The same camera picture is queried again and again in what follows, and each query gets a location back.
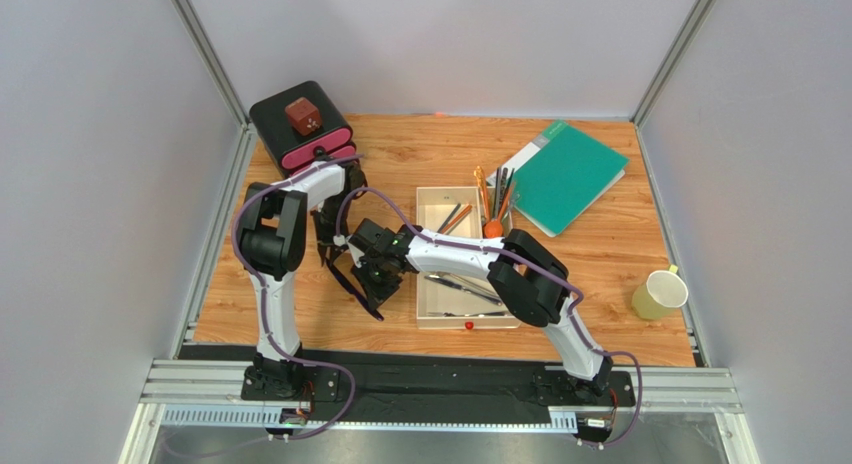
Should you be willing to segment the blue serrated knife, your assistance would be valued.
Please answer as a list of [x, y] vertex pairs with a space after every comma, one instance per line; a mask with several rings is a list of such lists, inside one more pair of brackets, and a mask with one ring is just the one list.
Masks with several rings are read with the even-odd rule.
[[372, 309], [369, 306], [369, 303], [368, 303], [366, 296], [356, 288], [356, 286], [337, 268], [337, 266], [333, 262], [328, 261], [327, 264], [326, 264], [326, 267], [329, 269], [329, 271], [331, 272], [331, 274], [335, 278], [335, 280], [338, 282], [338, 284], [348, 294], [353, 296], [356, 299], [356, 301], [361, 305], [361, 307], [370, 316], [372, 316], [374, 319], [376, 319], [379, 322], [382, 322], [384, 320], [384, 317], [381, 315], [381, 313], [378, 312], [375, 309]]

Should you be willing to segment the blue-grey chopstick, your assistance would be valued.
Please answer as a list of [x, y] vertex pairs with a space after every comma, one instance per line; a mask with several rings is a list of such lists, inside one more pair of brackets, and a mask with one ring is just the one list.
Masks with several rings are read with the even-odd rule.
[[439, 233], [442, 233], [444, 231], [444, 229], [450, 224], [450, 222], [453, 220], [453, 218], [459, 212], [460, 209], [461, 209], [461, 204], [460, 203], [456, 204], [455, 207], [451, 210], [451, 212], [446, 216], [446, 218], [441, 223], [441, 225], [438, 227]]

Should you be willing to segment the orange chopstick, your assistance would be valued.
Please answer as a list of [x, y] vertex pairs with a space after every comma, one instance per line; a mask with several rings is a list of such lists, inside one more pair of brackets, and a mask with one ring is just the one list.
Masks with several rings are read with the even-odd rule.
[[457, 226], [472, 210], [471, 205], [467, 205], [463, 209], [461, 209], [458, 213], [456, 213], [453, 218], [441, 228], [442, 234], [449, 233], [455, 226]]

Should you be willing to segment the gold ornate spoon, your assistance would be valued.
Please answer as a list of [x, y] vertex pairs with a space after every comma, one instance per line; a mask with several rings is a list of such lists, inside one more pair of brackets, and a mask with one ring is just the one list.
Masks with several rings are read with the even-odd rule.
[[487, 180], [485, 177], [484, 170], [481, 166], [477, 166], [474, 169], [474, 176], [477, 181], [477, 187], [480, 192], [480, 200], [482, 203], [482, 212], [483, 212], [483, 224], [487, 224], [491, 220], [491, 204], [490, 204], [490, 196], [488, 192]]

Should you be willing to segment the black spoon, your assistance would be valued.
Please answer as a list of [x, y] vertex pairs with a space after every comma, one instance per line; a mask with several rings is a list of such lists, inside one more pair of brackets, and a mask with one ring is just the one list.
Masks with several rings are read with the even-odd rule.
[[505, 167], [499, 167], [495, 173], [495, 191], [494, 191], [494, 216], [497, 217], [499, 214], [499, 209], [502, 203], [502, 194], [503, 194], [503, 182], [504, 178], [507, 176], [507, 169]]

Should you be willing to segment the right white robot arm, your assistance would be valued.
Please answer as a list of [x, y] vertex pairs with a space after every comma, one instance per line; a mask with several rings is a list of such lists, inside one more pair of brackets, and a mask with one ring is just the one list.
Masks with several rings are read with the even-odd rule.
[[596, 395], [606, 393], [613, 367], [576, 313], [583, 294], [569, 283], [567, 268], [529, 233], [476, 239], [403, 225], [393, 231], [365, 219], [348, 237], [353, 270], [371, 307], [382, 305], [406, 273], [448, 273], [489, 283], [519, 321], [543, 330], [565, 372]]

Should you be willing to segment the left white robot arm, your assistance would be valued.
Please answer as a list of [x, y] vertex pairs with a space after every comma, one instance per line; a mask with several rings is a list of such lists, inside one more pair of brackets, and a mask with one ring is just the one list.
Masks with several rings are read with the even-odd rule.
[[251, 387], [285, 395], [306, 381], [295, 322], [294, 276], [314, 227], [322, 264], [332, 267], [346, 249], [348, 211], [366, 183], [358, 157], [319, 160], [276, 183], [249, 185], [231, 227], [232, 248], [249, 273], [258, 305], [260, 337], [246, 378]]

